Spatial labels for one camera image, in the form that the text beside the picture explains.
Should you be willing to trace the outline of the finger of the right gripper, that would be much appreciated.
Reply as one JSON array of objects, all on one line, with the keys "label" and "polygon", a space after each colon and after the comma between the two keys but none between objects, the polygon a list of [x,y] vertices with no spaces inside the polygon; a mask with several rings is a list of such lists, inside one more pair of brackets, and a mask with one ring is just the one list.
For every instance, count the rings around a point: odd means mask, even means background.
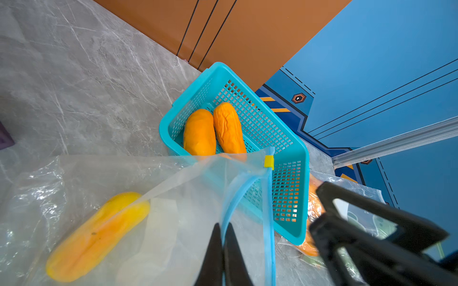
[{"label": "finger of the right gripper", "polygon": [[370,286],[456,286],[458,276],[386,240],[379,240],[334,216],[323,214],[310,233],[338,286],[360,286],[338,253],[345,248]]},{"label": "finger of the right gripper", "polygon": [[422,253],[449,233],[432,221],[385,204],[378,189],[351,181],[318,181],[321,214],[335,215],[380,240]]}]

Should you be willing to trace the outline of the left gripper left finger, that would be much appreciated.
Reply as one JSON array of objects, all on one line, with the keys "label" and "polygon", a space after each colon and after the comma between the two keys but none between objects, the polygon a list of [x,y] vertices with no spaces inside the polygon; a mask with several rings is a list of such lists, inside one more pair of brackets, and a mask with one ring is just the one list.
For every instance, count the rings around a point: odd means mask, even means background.
[{"label": "left gripper left finger", "polygon": [[224,272],[223,244],[219,224],[215,224],[195,286],[222,286]]}]

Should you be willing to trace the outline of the smooth orange basket mango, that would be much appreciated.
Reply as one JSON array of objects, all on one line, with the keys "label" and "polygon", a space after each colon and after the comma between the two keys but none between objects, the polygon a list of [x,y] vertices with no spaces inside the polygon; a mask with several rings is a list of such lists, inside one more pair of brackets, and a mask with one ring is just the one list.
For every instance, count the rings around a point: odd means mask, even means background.
[{"label": "smooth orange basket mango", "polygon": [[186,121],[184,149],[193,156],[213,156],[216,147],[213,115],[208,110],[198,109]]}]

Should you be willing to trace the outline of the slim yellow mango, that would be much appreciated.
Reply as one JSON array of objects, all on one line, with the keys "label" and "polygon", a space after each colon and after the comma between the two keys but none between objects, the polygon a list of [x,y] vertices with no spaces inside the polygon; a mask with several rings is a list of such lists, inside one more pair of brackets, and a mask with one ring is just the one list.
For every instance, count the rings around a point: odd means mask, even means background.
[{"label": "slim yellow mango", "polygon": [[136,203],[141,194],[121,193],[62,241],[47,259],[47,275],[58,282],[73,282],[87,275],[120,240],[150,213],[150,203]]}]

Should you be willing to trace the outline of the yellow top mango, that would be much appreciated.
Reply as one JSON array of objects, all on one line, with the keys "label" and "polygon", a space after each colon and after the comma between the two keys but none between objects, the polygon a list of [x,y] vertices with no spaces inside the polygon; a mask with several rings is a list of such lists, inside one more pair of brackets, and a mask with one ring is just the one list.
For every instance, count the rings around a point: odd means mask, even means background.
[{"label": "yellow top mango", "polygon": [[215,108],[213,124],[217,140],[225,153],[246,154],[242,125],[230,103],[224,102]]}]

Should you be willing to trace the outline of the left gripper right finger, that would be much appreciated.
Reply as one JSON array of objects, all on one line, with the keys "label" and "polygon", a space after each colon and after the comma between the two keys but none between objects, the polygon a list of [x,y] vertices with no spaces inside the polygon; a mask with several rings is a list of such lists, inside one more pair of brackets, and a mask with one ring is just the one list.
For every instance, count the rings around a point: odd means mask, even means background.
[{"label": "left gripper right finger", "polygon": [[224,280],[226,286],[253,286],[231,223],[224,239]]}]

